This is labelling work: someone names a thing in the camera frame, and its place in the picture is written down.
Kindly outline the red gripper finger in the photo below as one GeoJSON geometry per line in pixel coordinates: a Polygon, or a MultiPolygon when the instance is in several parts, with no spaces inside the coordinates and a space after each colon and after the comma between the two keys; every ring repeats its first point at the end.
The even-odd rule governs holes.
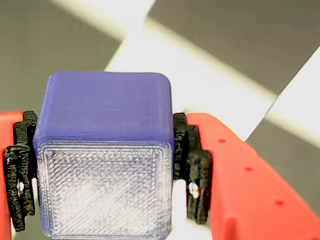
{"type": "Polygon", "coordinates": [[[320,220],[256,151],[207,113],[175,113],[174,179],[215,240],[317,240],[320,220]]]}
{"type": "Polygon", "coordinates": [[[35,214],[32,180],[36,177],[34,111],[0,114],[0,238],[25,230],[25,217],[35,214]]]}

